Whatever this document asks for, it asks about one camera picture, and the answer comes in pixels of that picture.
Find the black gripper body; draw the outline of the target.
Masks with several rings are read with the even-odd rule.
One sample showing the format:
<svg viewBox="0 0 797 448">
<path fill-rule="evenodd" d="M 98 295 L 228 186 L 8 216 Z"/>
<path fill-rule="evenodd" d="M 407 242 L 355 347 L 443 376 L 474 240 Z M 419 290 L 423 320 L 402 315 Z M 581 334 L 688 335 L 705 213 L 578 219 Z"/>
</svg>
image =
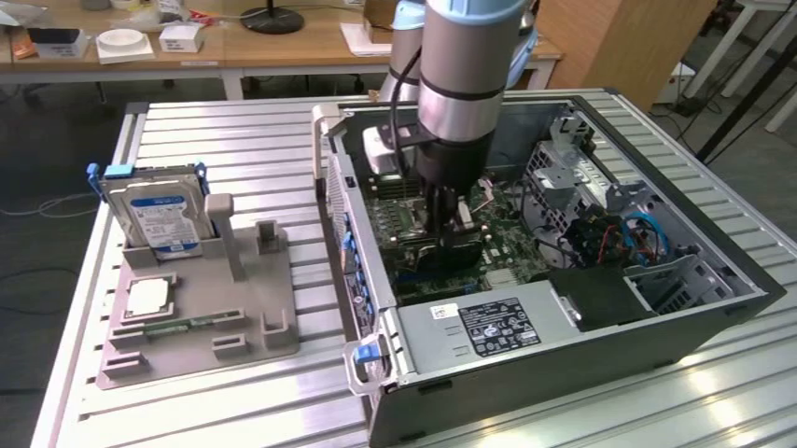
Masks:
<svg viewBox="0 0 797 448">
<path fill-rule="evenodd" d="M 418 145 L 415 168 L 426 196 L 437 191 L 465 195 L 486 168 L 491 133 L 467 142 L 437 139 Z"/>
</svg>

